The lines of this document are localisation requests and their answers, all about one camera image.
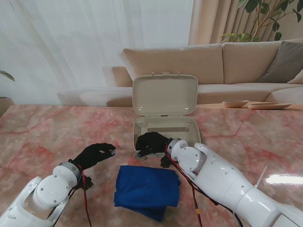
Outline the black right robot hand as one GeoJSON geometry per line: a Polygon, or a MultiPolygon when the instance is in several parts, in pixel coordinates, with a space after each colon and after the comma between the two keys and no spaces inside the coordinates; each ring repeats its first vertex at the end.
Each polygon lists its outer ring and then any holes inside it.
{"type": "Polygon", "coordinates": [[[147,132],[138,137],[135,145],[137,156],[143,157],[149,154],[163,153],[167,151],[167,146],[172,138],[167,138],[158,132],[147,132]]]}

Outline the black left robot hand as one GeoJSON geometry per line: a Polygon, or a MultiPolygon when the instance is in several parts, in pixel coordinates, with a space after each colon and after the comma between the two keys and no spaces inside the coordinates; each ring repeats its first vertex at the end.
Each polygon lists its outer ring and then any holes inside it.
{"type": "Polygon", "coordinates": [[[116,147],[107,143],[96,143],[86,147],[72,163],[80,166],[82,170],[95,166],[98,162],[113,157],[116,154],[116,147]]]}

